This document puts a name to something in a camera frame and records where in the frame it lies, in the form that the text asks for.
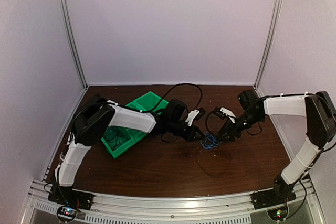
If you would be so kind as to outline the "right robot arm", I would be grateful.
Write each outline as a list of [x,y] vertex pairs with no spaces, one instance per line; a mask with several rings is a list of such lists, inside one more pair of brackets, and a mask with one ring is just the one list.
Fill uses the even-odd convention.
[[238,100],[243,108],[239,116],[225,107],[215,108],[214,114],[225,120],[217,135],[219,141],[234,141],[243,131],[270,117],[277,123],[282,138],[296,145],[292,148],[296,153],[275,178],[274,188],[269,192],[271,202],[279,204],[334,139],[335,107],[326,91],[259,97],[254,90],[245,90]]

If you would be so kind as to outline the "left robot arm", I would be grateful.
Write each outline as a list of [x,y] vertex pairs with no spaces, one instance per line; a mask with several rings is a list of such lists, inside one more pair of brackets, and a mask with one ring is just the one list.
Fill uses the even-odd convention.
[[73,119],[66,150],[60,154],[52,178],[56,198],[64,205],[75,201],[75,176],[86,154],[97,143],[115,142],[112,155],[116,157],[147,134],[171,133],[188,142],[198,141],[204,133],[194,121],[202,115],[203,109],[188,111],[182,101],[167,101],[151,91],[127,105],[95,95]]

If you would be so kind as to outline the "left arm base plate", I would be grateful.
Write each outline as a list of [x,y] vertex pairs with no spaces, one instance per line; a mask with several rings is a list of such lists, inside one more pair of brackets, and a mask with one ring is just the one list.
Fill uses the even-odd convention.
[[52,187],[48,200],[71,208],[90,210],[93,194],[73,190],[72,187]]

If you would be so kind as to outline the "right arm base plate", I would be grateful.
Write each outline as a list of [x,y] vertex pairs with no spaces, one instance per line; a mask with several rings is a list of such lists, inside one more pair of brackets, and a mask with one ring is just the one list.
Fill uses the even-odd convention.
[[254,191],[250,196],[255,210],[285,204],[288,201],[296,199],[296,194],[294,192],[279,196],[273,189]]

